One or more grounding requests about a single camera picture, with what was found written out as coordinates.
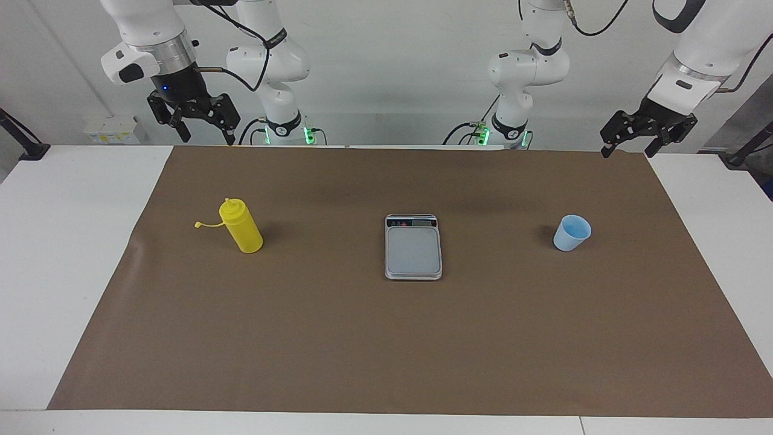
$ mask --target yellow squeeze bottle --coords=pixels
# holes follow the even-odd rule
[[[250,209],[242,200],[228,199],[220,206],[220,217],[222,224],[206,225],[196,222],[196,228],[202,226],[209,228],[222,227],[225,225],[231,237],[239,246],[239,250],[245,254],[252,254],[263,247],[263,236],[257,230],[255,220],[250,214]]]

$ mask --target blue cup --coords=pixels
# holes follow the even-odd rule
[[[553,244],[561,251],[569,252],[591,236],[591,224],[576,214],[564,216],[558,225]]]

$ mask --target black pole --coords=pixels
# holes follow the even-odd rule
[[[0,125],[24,148],[25,152],[19,157],[19,160],[40,160],[51,148],[51,145],[47,143],[34,143],[30,140],[2,108],[0,108]]]
[[[735,154],[727,158],[727,163],[732,166],[741,166],[746,161],[746,158],[749,157],[749,154],[752,154],[753,151],[755,151],[757,148],[759,148],[760,145],[762,145],[763,142],[768,140],[769,137],[773,135],[773,122],[766,125],[765,128],[762,129],[761,132],[757,133],[757,135],[749,142],[746,143],[746,145],[743,146],[743,148],[739,149]]]

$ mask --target brown tablecloth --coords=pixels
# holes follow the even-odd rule
[[[193,228],[225,197],[258,253]],[[384,277],[389,213],[438,216],[440,281]],[[641,155],[177,147],[49,408],[773,417],[773,380]]]

